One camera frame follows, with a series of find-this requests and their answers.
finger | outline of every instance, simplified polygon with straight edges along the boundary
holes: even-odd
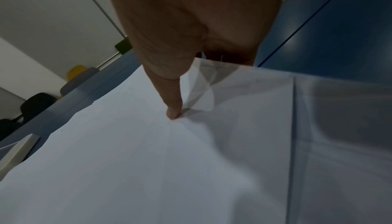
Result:
[[[217,51],[204,51],[207,60],[220,62],[222,60],[222,53]]]
[[[256,59],[258,47],[242,51],[239,53],[224,53],[222,57],[223,62],[240,64],[245,66],[253,66]]]
[[[149,67],[144,66],[144,71],[158,91],[163,102],[167,105],[166,116],[176,119],[183,108],[183,99],[180,91],[180,78],[166,79],[154,73]]]

white paper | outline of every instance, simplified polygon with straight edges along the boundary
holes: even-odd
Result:
[[[7,224],[285,223],[293,79],[194,63],[170,121],[142,68],[0,182]]]

fingernail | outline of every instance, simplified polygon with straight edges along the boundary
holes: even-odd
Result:
[[[167,108],[166,116],[167,116],[169,119],[171,119],[171,120],[176,119],[179,115],[180,115],[180,114],[178,113],[178,111],[176,111],[176,110],[174,110],[174,109],[172,109],[172,108]]]

hand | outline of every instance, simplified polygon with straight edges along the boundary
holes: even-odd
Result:
[[[147,76],[177,118],[180,76],[197,52],[252,66],[282,0],[112,0]]]

